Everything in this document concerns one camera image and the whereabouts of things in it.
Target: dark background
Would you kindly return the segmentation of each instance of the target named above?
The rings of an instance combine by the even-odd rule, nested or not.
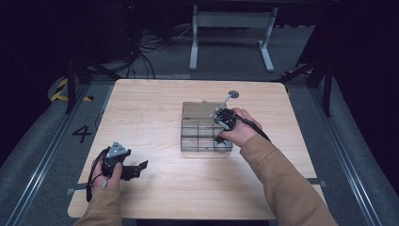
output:
[[[280,8],[278,25],[317,24],[300,59],[331,59],[358,127],[398,193],[399,16],[388,1],[337,10]],[[167,39],[190,23],[189,6],[141,6],[136,21]],[[99,63],[129,54],[119,2],[0,1],[1,164],[50,105],[48,89],[73,54]]]

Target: number 4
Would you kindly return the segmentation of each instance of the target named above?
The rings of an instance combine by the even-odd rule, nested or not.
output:
[[[91,133],[88,133],[88,126],[84,125],[82,128],[80,128],[80,129],[76,130],[75,132],[73,132],[73,135],[74,136],[82,136],[80,138],[80,143],[83,143],[83,141],[85,141],[85,136],[91,135]]]

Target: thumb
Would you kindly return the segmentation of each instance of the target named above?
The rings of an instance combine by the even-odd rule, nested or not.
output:
[[[121,162],[117,163],[112,172],[112,177],[109,179],[107,187],[120,187],[120,176],[122,175],[123,165]]]

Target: person's left hand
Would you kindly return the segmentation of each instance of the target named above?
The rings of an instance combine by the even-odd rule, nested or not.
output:
[[[93,187],[103,187],[103,184],[106,180],[108,180],[108,183],[106,184],[106,187],[111,187],[111,188],[120,188],[120,175],[122,174],[122,169],[123,166],[119,162],[117,165],[114,167],[114,172],[112,173],[111,178],[107,178],[106,176],[103,175],[102,171],[102,162],[104,160],[105,153],[100,157],[100,161],[97,163],[96,168],[94,169],[93,175],[99,175],[97,178],[93,178],[93,181],[91,181],[91,184]]]

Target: white leg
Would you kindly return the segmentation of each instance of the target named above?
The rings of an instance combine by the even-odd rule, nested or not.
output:
[[[277,11],[278,11],[278,8],[273,8],[273,10],[271,12],[271,17],[269,18],[269,21],[267,23],[267,28],[266,28],[266,33],[264,35],[264,39],[259,41],[259,47],[261,49],[264,65],[266,66],[266,70],[270,73],[274,71],[274,68],[273,68],[272,60],[270,59],[269,52],[267,52],[267,43],[270,40],[270,35],[273,30],[273,25],[274,25],[274,22],[276,21]]]
[[[198,54],[199,54],[197,14],[198,14],[198,8],[197,8],[197,5],[194,5],[194,10],[193,10],[193,45],[191,46],[190,71],[195,71],[197,69],[197,59],[198,59]]]

